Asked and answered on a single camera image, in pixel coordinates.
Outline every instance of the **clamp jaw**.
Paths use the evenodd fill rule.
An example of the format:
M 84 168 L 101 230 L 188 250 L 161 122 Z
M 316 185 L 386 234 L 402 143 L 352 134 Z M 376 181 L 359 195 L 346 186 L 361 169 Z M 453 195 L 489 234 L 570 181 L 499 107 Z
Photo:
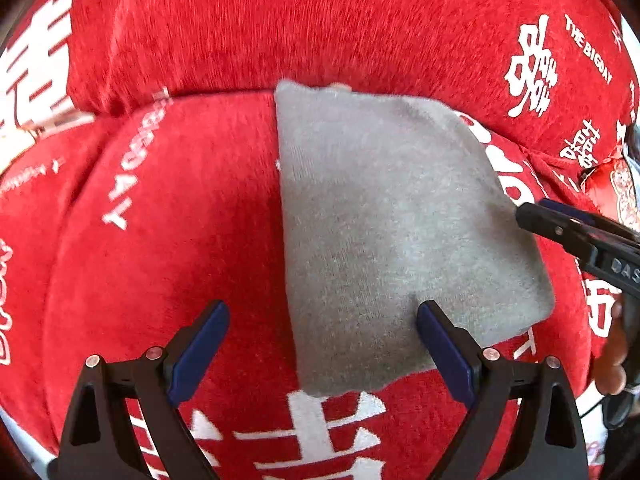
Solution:
M 511 440 L 492 480 L 586 480 L 584 435 L 560 361 L 511 361 L 482 349 L 435 301 L 418 308 L 417 328 L 449 393 L 468 412 L 429 480 L 475 480 L 509 399 L 521 399 Z
M 191 399 L 224 339 L 229 310 L 209 305 L 165 348 L 151 347 L 133 361 L 85 361 L 66 414 L 60 455 L 51 480 L 151 478 L 125 399 L 138 399 L 151 438 L 172 480 L 219 480 L 186 427 L 178 406 Z
M 623 327 L 628 355 L 622 367 L 626 387 L 606 396 L 602 415 L 608 430 L 620 428 L 640 393 L 640 234 L 603 216 L 544 199 L 516 211 L 518 225 L 561 244 L 580 268 L 622 290 Z

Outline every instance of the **finger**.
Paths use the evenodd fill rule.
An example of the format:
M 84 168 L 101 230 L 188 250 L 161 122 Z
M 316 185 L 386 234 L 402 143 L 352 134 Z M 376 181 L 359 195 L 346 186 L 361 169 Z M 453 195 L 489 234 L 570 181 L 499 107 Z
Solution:
M 603 395 L 617 395 L 626 385 L 626 373 L 622 366 L 601 370 L 595 377 L 596 389 Z
M 628 346 L 626 344 L 626 334 L 622 328 L 622 322 L 620 319 L 615 319 L 611 324 L 607 342 L 602 349 L 601 359 L 610 366 L 617 366 L 625 361 L 627 353 Z
M 611 307 L 611 317 L 613 319 L 617 319 L 622 316 L 622 303 L 620 300 L 617 300 L 616 303 Z

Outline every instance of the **red velvet cover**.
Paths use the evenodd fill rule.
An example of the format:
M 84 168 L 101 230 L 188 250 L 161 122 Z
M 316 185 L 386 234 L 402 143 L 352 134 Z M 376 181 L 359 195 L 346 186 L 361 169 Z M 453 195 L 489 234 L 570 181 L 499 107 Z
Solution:
M 463 416 L 437 372 L 324 402 L 298 392 L 269 90 L 288 76 L 435 97 L 495 132 L 466 118 L 517 203 L 593 208 L 577 176 L 616 151 L 638 104 L 615 30 L 600 0 L 39 0 L 0 61 L 0 134 L 75 109 L 123 118 L 40 142 L 0 180 L 0 404 L 55 450 L 87 355 L 135 357 L 223 298 L 232 328 L 182 414 L 224 478 L 424 478 Z M 163 87 L 249 91 L 153 104 Z M 529 91 L 548 102 L 530 109 Z M 581 276 L 540 247 L 554 313 L 498 348 L 557 355 L 579 394 L 593 328 Z
M 584 195 L 562 183 L 560 173 L 465 120 L 516 203 L 548 195 L 585 205 Z M 28 156 L 49 160 L 55 147 L 53 155 L 69 161 L 62 176 L 71 169 L 76 136 L 100 125 L 46 139 Z M 55 239 L 43 243 L 30 236 L 42 216 L 21 214 L 20 224 L 3 223 L 15 263 L 38 244 L 24 270 L 13 259 L 7 265 L 6 309 L 14 326 L 6 334 L 16 350 L 3 369 L 3 383 L 13 386 L 0 390 L 0 402 L 9 413 L 55 450 L 87 355 L 137 357 L 191 322 L 207 301 L 223 298 L 231 309 L 230 332 L 195 398 L 181 409 L 223 478 L 295 480 L 340 472 L 356 480 L 424 478 L 463 416 L 437 372 L 325 402 L 298 391 L 284 293 L 277 156 L 270 92 L 165 100 L 131 114 L 110 133 L 95 162 L 88 154 L 93 167 L 82 191 L 63 202 L 70 206 L 65 215 L 45 216 Z M 26 196 L 46 204 L 53 190 L 44 186 L 55 182 L 46 178 L 5 192 L 7 210 L 17 210 Z M 558 356 L 579 394 L 591 344 L 580 273 L 562 249 L 545 240 L 540 248 L 556 294 L 554 313 L 498 348 L 529 361 Z M 52 271 L 43 250 L 52 254 Z M 50 276 L 48 292 L 33 288 L 37 270 Z M 25 309 L 21 298 L 39 300 Z M 30 352 L 18 346 L 23 333 L 35 339 Z M 515 413 L 512 402 L 485 472 L 497 466 Z M 140 437 L 152 451 L 148 437 Z M 146 457 L 161 470 L 152 453 Z

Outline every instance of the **gray towel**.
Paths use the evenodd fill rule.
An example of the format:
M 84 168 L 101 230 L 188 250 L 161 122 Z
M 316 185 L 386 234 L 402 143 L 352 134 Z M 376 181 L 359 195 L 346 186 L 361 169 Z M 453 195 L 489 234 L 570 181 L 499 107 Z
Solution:
M 275 93 L 298 377 L 313 396 L 373 391 L 433 368 L 424 300 L 482 346 L 548 317 L 554 297 L 484 149 L 443 104 Z

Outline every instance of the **white chinese character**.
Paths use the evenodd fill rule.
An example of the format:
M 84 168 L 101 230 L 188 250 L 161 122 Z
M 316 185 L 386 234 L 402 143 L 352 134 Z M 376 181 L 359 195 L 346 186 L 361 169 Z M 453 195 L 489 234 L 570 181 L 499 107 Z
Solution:
M 142 428 L 142 430 L 145 431 L 146 437 L 149 440 L 149 447 L 140 446 L 141 451 L 149 455 L 159 456 L 158 450 L 156 449 L 156 444 L 154 444 L 153 439 L 151 439 L 151 433 L 149 433 L 149 428 L 147 427 L 144 418 L 137 418 L 133 415 L 130 415 L 129 418 L 131 419 L 131 423 L 135 427 Z M 222 434 L 218 431 L 218 428 L 216 428 L 200 410 L 193 410 L 193 413 L 191 415 L 190 432 L 191 436 L 195 440 L 222 440 Z M 202 446 L 200 446 L 200 450 L 212 467 L 220 466 L 218 460 L 216 460 L 216 457 L 214 457 L 210 452 L 202 449 Z M 153 469 L 149 464 L 147 464 L 147 466 L 149 470 Z M 153 469 L 152 475 L 156 479 L 160 475 L 167 477 L 169 476 L 167 472 L 158 469 Z
M 358 457 L 353 466 L 347 471 L 340 471 L 327 476 L 316 476 L 313 478 L 306 478 L 305 480 L 338 480 L 351 477 L 353 480 L 382 480 L 382 468 L 385 463 L 380 460 L 373 460 L 372 458 L 360 458 Z M 275 476 L 263 476 L 262 480 L 282 480 Z
M 375 434 L 365 428 L 358 428 L 354 443 L 349 449 L 335 450 L 329 434 L 329 430 L 333 428 L 361 422 L 385 413 L 385 405 L 376 396 L 364 392 L 361 393 L 356 413 L 337 420 L 325 419 L 322 403 L 326 398 L 318 399 L 317 397 L 308 396 L 302 391 L 297 391 L 290 393 L 287 396 L 287 400 L 291 420 L 293 421 L 292 430 L 262 431 L 257 433 L 234 432 L 234 436 L 238 440 L 265 440 L 294 436 L 298 440 L 302 458 L 283 462 L 254 463 L 257 469 L 287 468 L 324 462 L 325 460 L 359 453 L 380 444 L 380 439 Z
M 535 110 L 538 117 L 548 109 L 551 102 L 549 89 L 558 82 L 556 73 L 556 60 L 551 57 L 551 51 L 544 48 L 546 24 L 549 17 L 542 14 L 538 20 L 538 26 L 521 25 L 518 42 L 522 48 L 520 56 L 511 56 L 511 65 L 504 78 L 509 83 L 509 92 L 512 96 L 520 96 L 526 91 L 522 101 L 516 107 L 509 110 L 509 117 L 517 117 L 522 113 L 527 99 L 530 100 L 529 111 Z
M 584 280 L 586 290 L 587 305 L 591 311 L 589 313 L 589 326 L 593 333 L 599 337 L 607 337 L 611 329 L 611 308 L 616 303 L 615 294 L 620 293 L 620 289 L 616 288 L 603 280 Z M 600 306 L 604 306 L 604 324 L 601 327 L 600 322 Z
M 571 160 L 577 158 L 580 166 L 588 170 L 598 163 L 593 149 L 600 138 L 600 131 L 593 127 L 591 121 L 583 120 L 582 123 L 584 128 L 575 133 L 573 142 L 564 140 L 567 146 L 560 151 L 560 156 Z
M 0 133 L 31 128 L 75 110 L 66 95 L 71 0 L 49 0 L 0 56 Z

